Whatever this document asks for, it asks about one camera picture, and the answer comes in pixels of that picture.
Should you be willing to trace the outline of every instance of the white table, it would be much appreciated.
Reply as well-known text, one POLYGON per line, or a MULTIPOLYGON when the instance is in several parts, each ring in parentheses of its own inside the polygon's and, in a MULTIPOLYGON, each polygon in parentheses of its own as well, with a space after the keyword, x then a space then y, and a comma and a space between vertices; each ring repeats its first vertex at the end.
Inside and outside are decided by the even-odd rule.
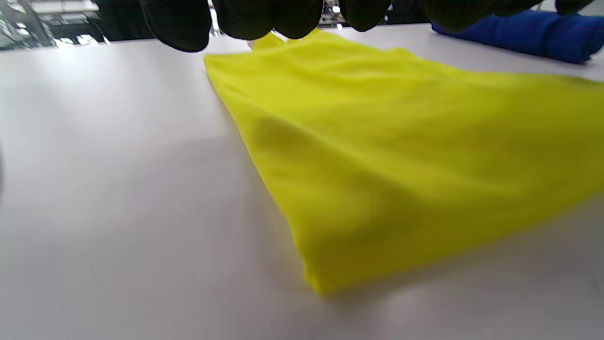
MULTIPOLYGON (((585 67, 437 36, 334 31, 473 70, 585 67)), ((207 53, 247 50, 212 38, 207 53)), ((604 199, 334 299, 315 296, 201 54, 156 41, 0 54, 0 339, 604 338, 604 199)))

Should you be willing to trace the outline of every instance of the blue towel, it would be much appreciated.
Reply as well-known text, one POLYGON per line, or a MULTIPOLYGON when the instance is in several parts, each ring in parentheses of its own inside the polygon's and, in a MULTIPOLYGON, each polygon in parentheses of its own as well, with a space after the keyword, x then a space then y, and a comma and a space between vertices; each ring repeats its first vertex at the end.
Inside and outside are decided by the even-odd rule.
POLYGON ((432 24, 440 34, 485 45, 582 64, 604 45, 604 17, 559 16, 527 10, 517 15, 488 16, 469 28, 452 33, 432 24))

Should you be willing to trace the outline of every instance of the yellow cloth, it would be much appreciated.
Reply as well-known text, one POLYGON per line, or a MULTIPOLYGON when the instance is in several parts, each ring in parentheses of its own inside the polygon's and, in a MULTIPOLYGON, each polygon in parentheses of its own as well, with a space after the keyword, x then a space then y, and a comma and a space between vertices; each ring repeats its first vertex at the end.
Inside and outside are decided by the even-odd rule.
POLYGON ((604 184, 602 83, 322 32, 205 64, 320 293, 526 229, 604 184))

